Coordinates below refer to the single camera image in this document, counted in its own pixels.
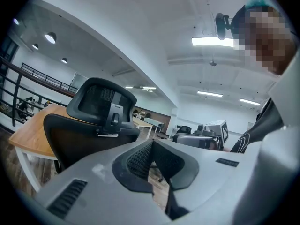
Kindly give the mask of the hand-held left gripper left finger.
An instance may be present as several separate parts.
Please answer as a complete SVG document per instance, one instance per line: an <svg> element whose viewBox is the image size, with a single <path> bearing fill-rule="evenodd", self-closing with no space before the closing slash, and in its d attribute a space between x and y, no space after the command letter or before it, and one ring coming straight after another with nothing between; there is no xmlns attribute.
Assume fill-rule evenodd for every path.
<svg viewBox="0 0 300 225"><path fill-rule="evenodd" d="M119 155L112 164L112 172L117 181L127 190L153 194L153 186L148 182L150 166L153 162L152 140Z"/></svg>

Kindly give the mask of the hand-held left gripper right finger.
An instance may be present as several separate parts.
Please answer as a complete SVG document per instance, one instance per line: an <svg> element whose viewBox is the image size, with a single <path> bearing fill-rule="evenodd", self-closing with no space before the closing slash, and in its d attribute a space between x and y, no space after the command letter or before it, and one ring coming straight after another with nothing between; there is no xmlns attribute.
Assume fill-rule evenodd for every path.
<svg viewBox="0 0 300 225"><path fill-rule="evenodd" d="M153 161L171 189L188 188L199 172L199 163L191 155L162 140L152 143Z"/></svg>

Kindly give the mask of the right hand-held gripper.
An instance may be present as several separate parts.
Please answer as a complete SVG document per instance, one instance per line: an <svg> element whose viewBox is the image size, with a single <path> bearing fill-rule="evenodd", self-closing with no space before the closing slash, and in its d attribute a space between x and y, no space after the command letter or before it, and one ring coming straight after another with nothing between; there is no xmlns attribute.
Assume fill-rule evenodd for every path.
<svg viewBox="0 0 300 225"><path fill-rule="evenodd" d="M224 150L228 137L226 120L217 120L198 125L193 133L190 127L181 126L172 141L201 149Z"/></svg>

